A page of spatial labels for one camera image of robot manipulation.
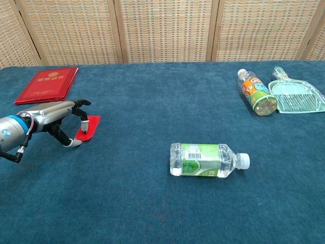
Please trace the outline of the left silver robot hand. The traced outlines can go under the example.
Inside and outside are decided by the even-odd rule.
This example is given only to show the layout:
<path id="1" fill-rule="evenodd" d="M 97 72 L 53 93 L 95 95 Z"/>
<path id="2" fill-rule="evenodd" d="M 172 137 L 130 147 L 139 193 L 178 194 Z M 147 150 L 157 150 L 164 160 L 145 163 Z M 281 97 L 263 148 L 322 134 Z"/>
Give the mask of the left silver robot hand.
<path id="1" fill-rule="evenodd" d="M 32 133 L 48 132 L 54 136 L 64 147 L 77 147 L 82 144 L 81 140 L 69 138 L 60 128 L 63 118 L 70 114 L 76 115 L 81 119 L 81 130 L 88 132 L 89 119 L 87 113 L 80 109 L 81 106 L 89 106 L 90 101 L 81 99 L 76 101 L 56 101 L 41 103 L 27 110 L 18 112 L 19 115 L 32 117 L 34 125 Z"/>

